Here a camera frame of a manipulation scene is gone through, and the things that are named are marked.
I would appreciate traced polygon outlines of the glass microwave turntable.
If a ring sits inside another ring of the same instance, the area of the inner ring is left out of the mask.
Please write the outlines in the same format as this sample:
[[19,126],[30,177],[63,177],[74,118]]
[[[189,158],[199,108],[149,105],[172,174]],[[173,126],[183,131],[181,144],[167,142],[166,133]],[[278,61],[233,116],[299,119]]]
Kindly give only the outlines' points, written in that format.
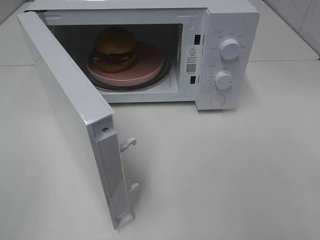
[[128,91],[136,91],[136,90],[143,90],[149,87],[153,87],[156,84],[163,81],[169,75],[171,70],[171,63],[167,60],[164,61],[164,66],[161,68],[160,72],[151,80],[141,83],[134,86],[111,86],[105,83],[99,82],[97,79],[91,77],[89,80],[91,83],[102,90],[106,91],[116,91],[116,92],[128,92]]

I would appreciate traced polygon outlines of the burger with sesame bun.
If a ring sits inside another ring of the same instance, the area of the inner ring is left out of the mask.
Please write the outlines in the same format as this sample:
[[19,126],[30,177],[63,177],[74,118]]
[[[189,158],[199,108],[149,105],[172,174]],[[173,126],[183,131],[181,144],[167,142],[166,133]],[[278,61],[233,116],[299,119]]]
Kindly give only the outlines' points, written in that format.
[[134,65],[136,58],[136,39],[130,31],[111,26],[98,34],[92,60],[101,71],[123,72]]

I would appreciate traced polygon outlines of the warning label sticker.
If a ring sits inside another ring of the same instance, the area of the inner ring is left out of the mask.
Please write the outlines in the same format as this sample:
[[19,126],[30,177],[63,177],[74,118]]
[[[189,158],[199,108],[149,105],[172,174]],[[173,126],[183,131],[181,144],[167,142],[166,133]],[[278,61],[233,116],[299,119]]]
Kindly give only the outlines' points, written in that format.
[[187,45],[185,47],[184,73],[186,75],[197,74],[200,53],[199,45]]

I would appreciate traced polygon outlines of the white microwave door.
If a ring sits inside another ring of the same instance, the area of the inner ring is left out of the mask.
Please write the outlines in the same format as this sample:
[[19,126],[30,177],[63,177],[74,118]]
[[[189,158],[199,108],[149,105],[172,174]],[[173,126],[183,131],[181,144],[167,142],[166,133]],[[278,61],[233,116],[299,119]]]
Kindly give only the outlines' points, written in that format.
[[114,110],[36,12],[17,16],[45,94],[86,178],[114,229],[134,218],[130,204],[138,183],[126,184],[121,154],[137,143],[119,143]]

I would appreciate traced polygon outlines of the upper white power knob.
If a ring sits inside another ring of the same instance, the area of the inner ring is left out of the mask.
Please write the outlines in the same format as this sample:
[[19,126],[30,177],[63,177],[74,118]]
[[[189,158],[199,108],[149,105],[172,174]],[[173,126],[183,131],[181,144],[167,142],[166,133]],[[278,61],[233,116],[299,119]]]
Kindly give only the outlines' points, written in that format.
[[219,52],[224,60],[234,60],[240,55],[241,43],[235,37],[223,39],[219,43]]

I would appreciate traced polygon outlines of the pink round plate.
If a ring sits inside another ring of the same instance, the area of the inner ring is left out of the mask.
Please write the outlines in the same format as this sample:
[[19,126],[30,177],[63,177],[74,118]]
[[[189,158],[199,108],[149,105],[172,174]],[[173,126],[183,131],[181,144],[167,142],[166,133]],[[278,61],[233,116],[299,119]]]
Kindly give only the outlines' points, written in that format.
[[133,87],[155,78],[162,70],[165,58],[161,50],[150,43],[138,41],[135,45],[136,60],[133,65],[118,73],[107,73],[99,69],[89,56],[86,66],[99,83],[111,87]]

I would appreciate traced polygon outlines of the round white door button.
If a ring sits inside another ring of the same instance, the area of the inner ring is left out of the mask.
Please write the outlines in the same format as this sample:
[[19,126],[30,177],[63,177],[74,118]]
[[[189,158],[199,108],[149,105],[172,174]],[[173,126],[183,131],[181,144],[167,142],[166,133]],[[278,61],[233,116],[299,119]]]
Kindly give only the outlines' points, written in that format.
[[210,99],[210,104],[216,107],[222,107],[226,103],[226,97],[222,94],[216,94]]

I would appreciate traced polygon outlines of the lower white timer knob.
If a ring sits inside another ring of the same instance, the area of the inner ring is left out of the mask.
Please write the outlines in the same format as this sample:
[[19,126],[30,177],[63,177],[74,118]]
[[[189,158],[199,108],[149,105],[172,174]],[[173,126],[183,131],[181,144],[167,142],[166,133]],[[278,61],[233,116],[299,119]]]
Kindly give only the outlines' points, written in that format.
[[214,76],[215,87],[226,90],[233,84],[233,75],[228,71],[220,71]]

